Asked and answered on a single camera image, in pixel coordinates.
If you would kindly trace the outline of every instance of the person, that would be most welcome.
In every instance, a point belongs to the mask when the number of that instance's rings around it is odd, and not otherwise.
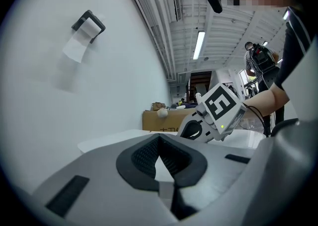
[[[182,98],[182,99],[179,101],[179,106],[181,106],[183,103],[185,103],[184,98]]]
[[[248,96],[246,96],[246,98],[252,98],[253,96],[255,96],[253,88],[251,87],[251,85],[247,86],[247,92],[248,92]]]
[[[232,85],[229,85],[228,89],[231,90],[237,96],[237,98],[239,98],[238,92],[235,90],[235,88]]]
[[[246,53],[244,55],[244,66],[246,70],[246,74],[251,77],[256,77],[257,82],[258,82],[258,90],[259,92],[263,92],[268,90],[267,85],[265,84],[265,81],[263,79],[263,73],[255,66],[255,62],[252,59],[252,56],[250,54],[250,49],[254,47],[254,44],[250,41],[245,43],[245,49]],[[272,54],[275,64],[277,64],[279,60],[279,55],[271,48],[266,47],[270,53]],[[275,124],[277,125],[278,123],[284,121],[284,106],[277,109],[275,111],[276,113],[276,118],[275,118]],[[264,121],[264,133],[270,134],[270,116],[263,116],[263,121]]]
[[[286,38],[280,70],[272,86],[251,99],[247,106],[256,107],[262,116],[267,116],[284,106],[288,95],[282,87],[290,73],[309,49],[315,36],[314,8],[306,0],[250,0],[253,5],[288,6],[289,22],[286,23]]]

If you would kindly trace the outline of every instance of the human arm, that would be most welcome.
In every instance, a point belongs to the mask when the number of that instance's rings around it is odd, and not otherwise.
[[[246,74],[249,75],[250,77],[255,77],[256,76],[255,73],[253,73],[251,71],[251,69],[245,69],[245,70],[246,70]]]
[[[284,106],[288,101],[289,98],[286,92],[274,83],[269,90],[263,91],[251,99],[244,101],[244,104],[256,107],[262,113],[262,116],[267,116]],[[248,110],[246,116],[252,115],[254,113]]]
[[[275,64],[277,64],[278,60],[279,60],[279,55],[274,51],[273,52],[273,58],[274,58],[274,61],[275,61]]]

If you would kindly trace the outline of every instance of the black cable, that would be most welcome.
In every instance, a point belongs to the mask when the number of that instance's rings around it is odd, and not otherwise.
[[[241,126],[241,128],[243,128],[244,130],[248,130],[247,128],[244,128],[242,125],[238,124],[239,126]]]
[[[248,108],[251,112],[253,112],[258,117],[258,119],[260,120],[260,122],[263,125],[265,135],[268,138],[269,134],[267,133],[267,129],[265,127],[264,121],[259,117],[259,115],[257,115],[257,113],[254,110],[252,110],[252,108],[256,109],[261,116],[262,116],[262,113],[260,113],[259,109],[254,107],[254,106],[247,106],[245,103],[243,103],[243,104],[245,105],[246,108]]]

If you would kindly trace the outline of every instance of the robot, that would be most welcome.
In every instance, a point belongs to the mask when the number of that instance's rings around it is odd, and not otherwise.
[[[219,0],[208,1],[222,11]],[[177,136],[147,135],[92,150],[32,196],[17,194],[46,225],[250,226],[284,219],[305,205],[300,195],[316,191],[318,89],[293,91],[292,84],[300,74],[318,79],[317,54],[316,39],[283,84],[300,121],[262,140],[255,151],[207,144],[224,140],[246,112],[218,84],[184,119]],[[301,96],[305,90],[307,97]],[[173,183],[155,180],[159,156]]]

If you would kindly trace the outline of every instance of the ceiling pipe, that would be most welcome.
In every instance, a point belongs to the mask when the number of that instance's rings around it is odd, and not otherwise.
[[[186,56],[186,45],[185,45],[185,22],[184,22],[184,14],[183,14],[183,0],[179,1],[181,3],[181,6],[182,6],[182,10],[181,10],[181,13],[182,13],[182,23],[183,23],[183,47],[184,47],[184,56]]]
[[[154,10],[154,12],[155,12],[155,16],[156,16],[156,19],[157,19],[157,22],[158,22],[158,26],[159,26],[160,33],[161,33],[161,35],[162,35],[162,37],[163,37],[164,49],[165,49],[165,53],[166,53],[166,56],[167,56],[167,59],[168,59],[168,64],[169,64],[169,69],[170,69],[171,77],[173,78],[173,73],[172,73],[172,68],[171,68],[171,62],[170,62],[170,57],[169,57],[169,53],[168,53],[168,46],[167,46],[166,38],[165,38],[165,35],[164,35],[164,29],[163,29],[162,21],[161,21],[161,18],[160,18],[159,10],[158,10],[158,8],[157,8],[156,1],[155,1],[155,0],[150,0],[150,2],[151,2],[151,4],[152,4],[153,10]]]
[[[167,15],[166,7],[164,5],[164,0],[158,0],[158,1],[159,1],[160,9],[162,10],[163,23],[165,25],[166,33],[167,33],[167,36],[168,36],[170,54],[171,54],[171,58],[172,58],[173,76],[176,79],[173,44],[172,44],[171,31],[170,31],[170,25],[169,25],[169,18],[168,18],[168,15]]]
[[[190,39],[190,48],[189,48],[189,58],[188,58],[187,69],[189,68],[189,63],[190,63],[190,59],[192,56],[191,51],[192,51],[193,26],[194,26],[194,0],[192,0],[192,27],[191,27],[191,39]]]
[[[147,27],[148,27],[148,30],[150,31],[150,34],[151,34],[152,38],[154,39],[154,42],[155,42],[155,44],[156,44],[156,46],[157,46],[157,48],[158,48],[159,55],[160,55],[160,58],[161,58],[161,60],[162,60],[162,62],[163,62],[166,75],[167,75],[167,77],[169,78],[169,71],[168,71],[168,68],[167,68],[167,64],[166,64],[166,62],[165,62],[165,60],[164,60],[164,57],[163,57],[163,55],[162,55],[162,52],[161,52],[161,50],[160,50],[159,44],[158,44],[158,42],[157,42],[157,39],[156,39],[156,37],[155,37],[155,35],[154,35],[154,33],[153,33],[151,27],[150,27],[150,24],[149,24],[149,22],[148,22],[148,20],[147,20],[147,18],[146,18],[146,15],[145,15],[145,12],[143,11],[143,8],[142,8],[141,5],[140,5],[139,0],[135,0],[135,1],[136,1],[137,5],[138,5],[138,8],[139,8],[139,10],[140,10],[142,16],[144,17],[144,20],[145,20],[145,22],[146,22],[146,25],[147,25]]]

